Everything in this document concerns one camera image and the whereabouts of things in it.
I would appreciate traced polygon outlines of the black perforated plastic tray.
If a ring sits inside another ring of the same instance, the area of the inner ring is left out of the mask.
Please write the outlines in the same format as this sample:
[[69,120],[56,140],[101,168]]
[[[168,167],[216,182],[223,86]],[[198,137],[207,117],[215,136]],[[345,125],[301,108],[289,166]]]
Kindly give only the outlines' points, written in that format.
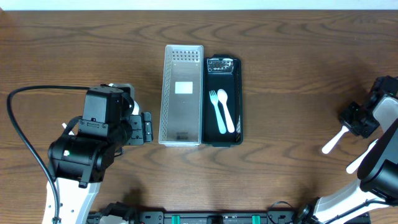
[[[204,61],[203,72],[203,116],[202,137],[204,144],[214,147],[230,147],[243,142],[243,87],[242,67],[240,59],[230,56],[214,54]],[[218,100],[221,117],[226,126],[226,133],[221,134],[216,121],[215,109],[210,101],[210,90],[216,95],[219,89],[224,89],[228,94],[227,106],[235,131],[229,133],[224,116],[223,105]]]

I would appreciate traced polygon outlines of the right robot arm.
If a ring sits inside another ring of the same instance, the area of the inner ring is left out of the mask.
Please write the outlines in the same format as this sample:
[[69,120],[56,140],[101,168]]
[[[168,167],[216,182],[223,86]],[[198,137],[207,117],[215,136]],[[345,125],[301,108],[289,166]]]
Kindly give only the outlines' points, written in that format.
[[342,128],[323,146],[324,154],[347,132],[368,138],[381,128],[383,134],[346,167],[357,178],[334,194],[304,205],[294,223],[370,223],[371,210],[397,206],[397,78],[376,78],[364,102],[351,102],[339,121]]

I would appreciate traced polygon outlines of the white plastic fork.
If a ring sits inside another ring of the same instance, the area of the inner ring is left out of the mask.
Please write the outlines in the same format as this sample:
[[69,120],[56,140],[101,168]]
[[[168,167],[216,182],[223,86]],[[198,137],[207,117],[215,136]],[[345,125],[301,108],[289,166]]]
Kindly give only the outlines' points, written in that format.
[[334,148],[334,146],[337,144],[337,142],[347,132],[349,132],[348,127],[346,127],[345,125],[342,125],[340,131],[322,147],[322,153],[329,154],[331,152],[331,150]]
[[367,156],[367,154],[371,151],[371,149],[377,144],[378,139],[375,139],[369,146],[368,149],[361,154],[358,158],[356,158],[353,162],[351,162],[347,167],[346,167],[346,172],[348,174],[354,173],[364,160],[364,158]]

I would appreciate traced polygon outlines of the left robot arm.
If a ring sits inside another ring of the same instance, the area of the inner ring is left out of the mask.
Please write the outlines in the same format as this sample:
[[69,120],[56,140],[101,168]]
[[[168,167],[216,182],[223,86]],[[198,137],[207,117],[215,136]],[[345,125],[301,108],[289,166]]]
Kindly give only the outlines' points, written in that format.
[[48,197],[43,223],[85,223],[106,169],[124,146],[152,142],[152,116],[141,113],[130,84],[89,88],[82,116],[73,118],[48,151],[58,200]]

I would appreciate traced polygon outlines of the pale green plastic fork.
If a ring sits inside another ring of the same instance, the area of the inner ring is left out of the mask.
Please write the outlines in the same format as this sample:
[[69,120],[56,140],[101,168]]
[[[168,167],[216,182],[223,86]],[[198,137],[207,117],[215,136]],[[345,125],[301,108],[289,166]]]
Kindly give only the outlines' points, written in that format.
[[209,94],[210,94],[210,101],[213,104],[214,109],[215,109],[216,121],[217,121],[217,124],[218,124],[219,132],[221,134],[225,134],[226,133],[226,126],[225,126],[224,121],[223,121],[223,119],[221,117],[220,109],[218,107],[218,97],[217,97],[217,95],[216,95],[214,90],[210,90]]

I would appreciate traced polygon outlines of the white perforated plastic tray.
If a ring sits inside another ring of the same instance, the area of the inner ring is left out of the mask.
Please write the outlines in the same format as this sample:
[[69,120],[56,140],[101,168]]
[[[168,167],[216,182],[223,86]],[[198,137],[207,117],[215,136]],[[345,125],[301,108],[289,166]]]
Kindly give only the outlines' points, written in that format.
[[165,47],[159,143],[167,147],[201,144],[203,46]]

